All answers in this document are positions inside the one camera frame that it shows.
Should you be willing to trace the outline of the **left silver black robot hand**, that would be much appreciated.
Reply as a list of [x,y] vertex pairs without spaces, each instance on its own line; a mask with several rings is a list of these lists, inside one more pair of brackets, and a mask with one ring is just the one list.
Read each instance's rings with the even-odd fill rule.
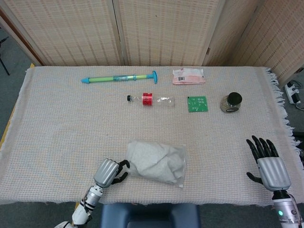
[[127,160],[116,162],[111,159],[104,159],[94,175],[95,183],[103,189],[121,183],[128,176],[128,172],[124,172],[122,176],[118,177],[124,166],[130,168],[130,163]]

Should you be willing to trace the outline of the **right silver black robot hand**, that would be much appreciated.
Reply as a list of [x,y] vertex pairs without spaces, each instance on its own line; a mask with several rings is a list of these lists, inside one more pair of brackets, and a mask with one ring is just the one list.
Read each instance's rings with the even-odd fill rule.
[[254,176],[247,172],[247,176],[253,182],[262,184],[267,190],[275,192],[288,190],[291,186],[291,180],[285,163],[274,144],[269,140],[252,136],[252,139],[246,140],[252,155],[256,161],[260,176]]

